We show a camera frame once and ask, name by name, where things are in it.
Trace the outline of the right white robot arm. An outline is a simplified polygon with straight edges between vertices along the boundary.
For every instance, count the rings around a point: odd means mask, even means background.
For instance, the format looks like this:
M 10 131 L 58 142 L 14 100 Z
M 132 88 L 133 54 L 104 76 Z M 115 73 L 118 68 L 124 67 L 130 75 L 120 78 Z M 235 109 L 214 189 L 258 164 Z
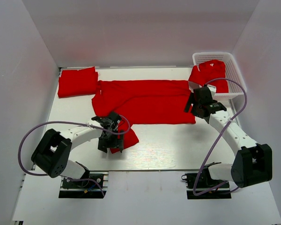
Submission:
M 213 99 L 216 88 L 212 85 L 194 89 L 190 93 L 185 112 L 204 119 L 219 132 L 232 149 L 232 164 L 211 163 L 204 165 L 202 181 L 213 187 L 219 181 L 232 181 L 239 188 L 270 181 L 273 177 L 272 149 L 250 138 L 235 122 L 226 107 Z

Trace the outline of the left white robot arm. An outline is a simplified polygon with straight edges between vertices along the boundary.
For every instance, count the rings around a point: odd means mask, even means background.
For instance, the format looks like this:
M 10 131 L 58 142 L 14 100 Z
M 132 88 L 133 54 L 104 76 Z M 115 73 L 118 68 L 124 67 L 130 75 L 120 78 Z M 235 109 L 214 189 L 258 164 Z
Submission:
M 51 178 L 58 176 L 73 180 L 79 187 L 89 183 L 89 170 L 82 164 L 69 159 L 70 152 L 93 139 L 98 140 L 98 149 L 124 149 L 124 135 L 130 123 L 124 117 L 111 112 L 107 117 L 95 116 L 87 123 L 68 122 L 76 127 L 56 131 L 49 129 L 37 145 L 31 160 Z

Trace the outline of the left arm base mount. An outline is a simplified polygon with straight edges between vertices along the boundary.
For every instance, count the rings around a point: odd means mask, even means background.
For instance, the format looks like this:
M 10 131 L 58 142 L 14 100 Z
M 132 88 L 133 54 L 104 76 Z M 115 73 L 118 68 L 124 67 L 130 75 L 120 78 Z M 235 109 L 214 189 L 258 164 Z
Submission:
M 89 178 L 96 181 L 98 185 L 90 180 L 87 181 L 71 181 L 69 178 L 62 178 L 59 198 L 60 199 L 103 199 L 108 188 L 107 172 L 93 172 L 89 174 Z

